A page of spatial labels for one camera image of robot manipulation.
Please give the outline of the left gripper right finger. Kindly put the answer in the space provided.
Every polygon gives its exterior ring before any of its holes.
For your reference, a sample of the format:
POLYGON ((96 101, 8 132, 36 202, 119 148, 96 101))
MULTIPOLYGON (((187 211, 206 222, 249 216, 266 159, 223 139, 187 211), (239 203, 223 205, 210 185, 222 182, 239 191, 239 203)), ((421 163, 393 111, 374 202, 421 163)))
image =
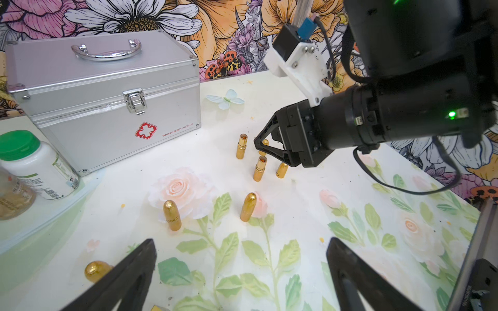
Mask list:
POLYGON ((330 240, 326 258, 341 310, 420 310, 339 238, 330 240))

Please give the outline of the gold lipstick cap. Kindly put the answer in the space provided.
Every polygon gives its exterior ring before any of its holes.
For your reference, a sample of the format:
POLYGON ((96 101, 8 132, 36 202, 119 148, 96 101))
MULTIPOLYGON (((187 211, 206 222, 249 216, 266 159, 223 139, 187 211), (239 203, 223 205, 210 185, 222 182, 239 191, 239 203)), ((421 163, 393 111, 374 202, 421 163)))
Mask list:
POLYGON ((288 164, 282 162, 280 163, 277 171, 276 171, 276 177, 279 178, 279 179, 283 179, 288 171, 288 164))

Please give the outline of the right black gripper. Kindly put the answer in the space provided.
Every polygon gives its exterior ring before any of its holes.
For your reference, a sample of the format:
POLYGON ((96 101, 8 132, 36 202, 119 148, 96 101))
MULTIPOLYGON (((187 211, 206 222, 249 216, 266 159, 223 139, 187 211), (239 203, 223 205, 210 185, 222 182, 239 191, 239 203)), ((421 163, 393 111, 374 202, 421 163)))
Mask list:
POLYGON ((307 100, 277 111, 254 138, 254 146, 290 167, 314 168, 332 153, 320 140, 319 126, 307 100))

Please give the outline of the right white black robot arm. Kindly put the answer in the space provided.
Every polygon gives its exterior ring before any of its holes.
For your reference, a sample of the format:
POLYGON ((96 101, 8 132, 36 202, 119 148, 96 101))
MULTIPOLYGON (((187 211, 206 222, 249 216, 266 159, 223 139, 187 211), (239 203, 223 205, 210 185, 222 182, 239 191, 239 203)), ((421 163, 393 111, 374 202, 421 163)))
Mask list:
POLYGON ((298 5, 265 57, 305 95, 278 110, 255 137, 291 167, 316 167, 334 150, 354 157, 381 143, 459 135, 476 146, 495 123, 493 1, 346 1, 341 61, 311 41, 325 32, 298 5))

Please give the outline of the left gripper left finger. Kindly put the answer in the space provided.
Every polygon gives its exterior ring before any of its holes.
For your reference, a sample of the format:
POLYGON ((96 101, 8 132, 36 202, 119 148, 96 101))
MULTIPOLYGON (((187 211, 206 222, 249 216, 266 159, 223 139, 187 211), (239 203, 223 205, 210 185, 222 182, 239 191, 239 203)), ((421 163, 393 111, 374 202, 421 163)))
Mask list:
POLYGON ((141 310, 145 303, 157 252, 153 239, 142 242, 64 310, 141 310))

